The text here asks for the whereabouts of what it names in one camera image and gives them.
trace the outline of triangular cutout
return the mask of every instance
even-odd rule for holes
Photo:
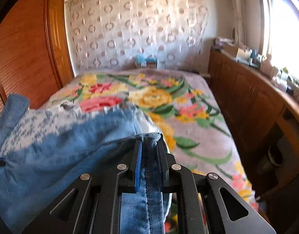
[[[224,187],[220,188],[220,194],[225,204],[228,216],[231,221],[236,221],[240,218],[248,216],[248,211],[241,205],[241,203],[230,194]]]
[[[50,212],[50,215],[67,222],[76,201],[78,189],[72,189]]]

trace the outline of cardboard box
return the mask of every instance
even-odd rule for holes
[[[234,58],[239,58],[248,61],[251,55],[251,50],[244,50],[236,46],[225,44],[224,51]]]

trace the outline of wallpaper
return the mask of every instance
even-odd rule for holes
[[[158,68],[198,70],[204,0],[69,0],[66,6],[81,72],[133,68],[137,54],[156,57]]]

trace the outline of floral patterned fabric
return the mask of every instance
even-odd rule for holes
[[[233,138],[201,76],[150,69],[89,74],[58,91],[44,108],[65,100],[78,104],[82,112],[135,104],[161,129],[179,164],[203,175],[218,173],[257,210]]]

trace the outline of metal pin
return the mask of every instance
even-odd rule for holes
[[[90,178],[90,174],[88,174],[88,173],[81,174],[80,178],[82,180],[88,180]]]
[[[209,179],[212,179],[212,180],[218,179],[218,175],[216,173],[209,173],[208,177],[209,177]]]
[[[124,163],[117,165],[118,170],[125,170],[126,168],[127,168],[127,166]]]
[[[176,170],[176,171],[178,171],[178,170],[181,170],[181,165],[179,165],[179,164],[173,164],[171,166],[171,168],[174,169],[174,170]]]

